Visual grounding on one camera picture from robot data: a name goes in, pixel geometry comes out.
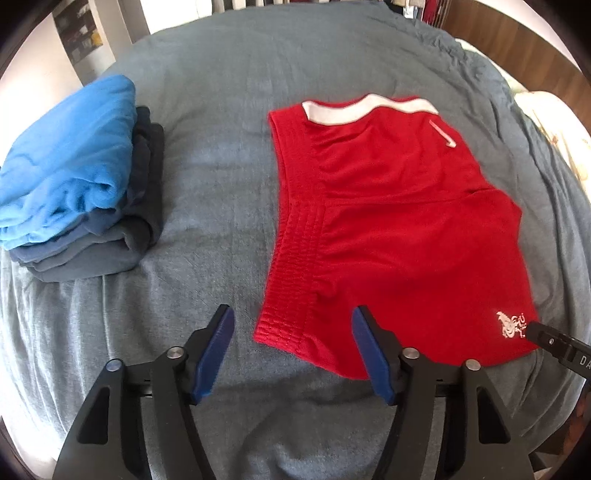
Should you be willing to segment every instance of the mattress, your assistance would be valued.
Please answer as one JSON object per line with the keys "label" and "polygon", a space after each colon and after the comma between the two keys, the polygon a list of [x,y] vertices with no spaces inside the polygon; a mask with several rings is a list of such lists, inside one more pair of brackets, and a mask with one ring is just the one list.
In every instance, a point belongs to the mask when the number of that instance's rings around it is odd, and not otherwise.
{"label": "mattress", "polygon": [[[369,382],[252,340],[277,233],[267,113],[305,99],[428,99],[521,207],[519,246],[541,320],[589,341],[589,201],[502,76],[448,34],[382,2],[277,5],[142,39],[112,73],[134,81],[137,104],[165,130],[160,241],[132,271],[65,283],[41,283],[0,254],[1,408],[48,455],[58,456],[108,359],[151,361],[228,303],[236,332],[212,396],[193,410],[217,477],[371,476],[394,409]],[[583,384],[542,351],[488,374],[530,450],[566,420]],[[144,413],[152,445],[149,403]],[[155,455],[151,467],[162,478]]]}

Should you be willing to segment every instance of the blue gripper pad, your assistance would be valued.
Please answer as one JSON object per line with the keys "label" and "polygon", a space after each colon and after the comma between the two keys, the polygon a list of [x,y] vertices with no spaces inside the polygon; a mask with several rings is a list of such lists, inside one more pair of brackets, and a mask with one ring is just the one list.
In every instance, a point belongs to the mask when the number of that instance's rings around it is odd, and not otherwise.
{"label": "blue gripper pad", "polygon": [[212,392],[217,373],[234,334],[234,324],[234,310],[228,308],[217,324],[217,328],[195,369],[195,384],[191,397],[196,404]]}
{"label": "blue gripper pad", "polygon": [[390,366],[359,308],[353,310],[351,324],[353,337],[359,353],[361,353],[374,393],[382,397],[388,405],[394,405],[396,392],[390,384]]}

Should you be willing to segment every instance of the nike swoosh logo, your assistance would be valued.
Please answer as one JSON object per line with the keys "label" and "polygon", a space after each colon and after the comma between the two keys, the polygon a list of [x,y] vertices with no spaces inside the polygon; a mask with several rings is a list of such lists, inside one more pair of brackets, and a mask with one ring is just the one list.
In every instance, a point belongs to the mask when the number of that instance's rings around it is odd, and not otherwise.
{"label": "nike swoosh logo", "polygon": [[437,124],[435,124],[432,120],[429,120],[429,123],[431,124],[431,126],[437,130],[437,132],[443,137],[445,138],[445,140],[447,141],[447,146],[448,147],[452,147],[452,148],[456,148],[456,142],[455,140],[450,137],[447,133],[445,133],[443,130],[441,130],[441,128],[439,128],[437,126]]}

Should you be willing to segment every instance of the bed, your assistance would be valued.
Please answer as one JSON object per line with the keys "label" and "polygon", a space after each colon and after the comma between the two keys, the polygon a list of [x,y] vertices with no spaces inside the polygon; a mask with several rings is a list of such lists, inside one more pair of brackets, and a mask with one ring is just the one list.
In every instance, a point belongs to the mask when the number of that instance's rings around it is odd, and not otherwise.
{"label": "bed", "polygon": [[[589,201],[501,74],[445,32],[381,2],[277,5],[159,32],[110,73],[132,79],[137,104],[164,127],[165,227],[136,269],[88,280],[44,284],[1,252],[2,408],[9,429],[27,432],[24,449],[56,459],[108,359],[150,361],[228,303],[236,332],[213,395],[194,409],[217,477],[370,477],[391,408],[368,382],[252,340],[277,223],[267,113],[303,99],[428,99],[485,177],[521,207],[519,245],[541,320],[591,339]],[[566,420],[583,385],[542,351],[488,374],[530,450]],[[444,405],[437,408],[434,432]]]}

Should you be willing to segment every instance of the white logo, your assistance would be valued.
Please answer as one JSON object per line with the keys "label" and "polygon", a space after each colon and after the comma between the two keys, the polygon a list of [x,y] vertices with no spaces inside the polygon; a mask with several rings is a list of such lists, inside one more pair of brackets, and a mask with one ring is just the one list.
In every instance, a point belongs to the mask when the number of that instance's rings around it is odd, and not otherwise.
{"label": "white logo", "polygon": [[431,126],[437,130],[437,132],[447,140],[447,146],[448,147],[452,147],[452,148],[456,148],[456,142],[454,141],[454,139],[452,137],[450,137],[447,133],[445,133],[443,130],[441,130],[441,128],[439,128],[432,120],[429,120],[429,123],[431,124]]}
{"label": "white logo", "polygon": [[497,312],[496,314],[499,316],[499,320],[503,324],[503,337],[513,338],[516,333],[519,333],[521,338],[525,336],[524,332],[527,324],[523,313],[519,316],[513,315],[511,318],[503,312]]}

